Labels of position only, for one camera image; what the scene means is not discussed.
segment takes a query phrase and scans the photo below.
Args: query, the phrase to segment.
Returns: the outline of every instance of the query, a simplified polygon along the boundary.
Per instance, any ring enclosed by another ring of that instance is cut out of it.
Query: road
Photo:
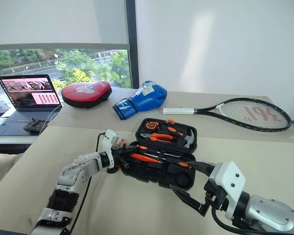
[[[25,70],[22,72],[15,72],[10,75],[27,75],[27,74],[48,74],[51,79],[58,78],[62,80],[61,72],[57,70],[56,65],[33,69],[33,70]],[[3,94],[4,91],[0,85],[0,95]]]

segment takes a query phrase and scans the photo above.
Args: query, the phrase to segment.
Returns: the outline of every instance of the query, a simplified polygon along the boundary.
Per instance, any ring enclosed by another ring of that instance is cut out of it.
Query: black tool case
[[[173,136],[173,140],[157,138],[161,141],[151,141],[150,138],[145,138],[141,135],[144,133],[150,135],[153,133],[170,135]],[[132,176],[144,182],[158,182],[159,186],[166,188],[169,188],[170,184],[186,190],[193,186],[195,170],[188,166],[186,162],[195,161],[192,153],[197,148],[197,131],[194,127],[175,123],[173,120],[165,121],[146,118],[142,121],[135,135],[137,141],[132,142],[130,145],[137,146],[137,148],[130,154],[123,156],[126,164],[121,164],[121,170],[125,175]],[[191,138],[193,141],[189,147],[184,147],[187,143],[185,135],[189,136],[189,138],[193,136]],[[146,154],[151,153],[154,156],[160,157],[161,159],[154,159],[163,163],[142,161],[133,158],[131,155],[133,153],[139,154],[139,156],[145,155],[154,158]]]

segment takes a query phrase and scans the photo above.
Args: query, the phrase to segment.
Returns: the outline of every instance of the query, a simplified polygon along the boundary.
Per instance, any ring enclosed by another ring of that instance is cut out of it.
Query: white wall
[[[136,17],[141,82],[266,95],[294,119],[294,0],[136,0]]]
[[[0,45],[127,44],[124,0],[0,0]]]

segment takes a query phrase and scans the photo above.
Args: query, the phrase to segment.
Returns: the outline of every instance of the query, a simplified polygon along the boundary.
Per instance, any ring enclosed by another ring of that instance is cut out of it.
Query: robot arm
[[[212,206],[216,222],[230,232],[238,234],[294,234],[294,210],[274,199],[265,199],[244,192],[245,177],[234,162],[218,163],[216,166],[188,162],[194,169],[205,173],[209,180],[205,203],[202,204],[184,190],[170,186],[187,205],[205,216]],[[226,211],[225,217],[239,229],[224,225],[216,217],[215,211]]]
[[[117,133],[107,130],[102,141],[104,152],[81,154],[62,169],[48,205],[42,209],[31,235],[70,234],[67,226],[73,218],[72,211],[90,178],[104,167],[114,168],[121,153],[131,151],[116,147],[118,139]]]

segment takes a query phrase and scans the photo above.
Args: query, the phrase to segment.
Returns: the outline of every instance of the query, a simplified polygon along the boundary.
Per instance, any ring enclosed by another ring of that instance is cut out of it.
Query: tennis racket
[[[285,131],[292,123],[289,115],[279,107],[250,98],[229,99],[205,109],[163,108],[163,114],[208,115],[244,128],[263,132]]]

